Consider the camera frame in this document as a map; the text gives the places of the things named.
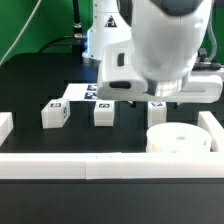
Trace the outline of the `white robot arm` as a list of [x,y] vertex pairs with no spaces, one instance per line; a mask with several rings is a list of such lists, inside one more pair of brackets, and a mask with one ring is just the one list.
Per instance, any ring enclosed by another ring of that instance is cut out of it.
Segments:
[[105,100],[211,103],[224,72],[198,66],[214,0],[132,0],[126,23],[119,0],[93,0],[83,57],[99,63],[97,97]]

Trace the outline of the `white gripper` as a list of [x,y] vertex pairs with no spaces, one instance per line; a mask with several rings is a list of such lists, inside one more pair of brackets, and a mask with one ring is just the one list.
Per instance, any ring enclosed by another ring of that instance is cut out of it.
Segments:
[[149,84],[131,63],[131,40],[107,45],[99,65],[97,96],[103,100],[212,103],[223,89],[222,72],[192,72],[184,81]]

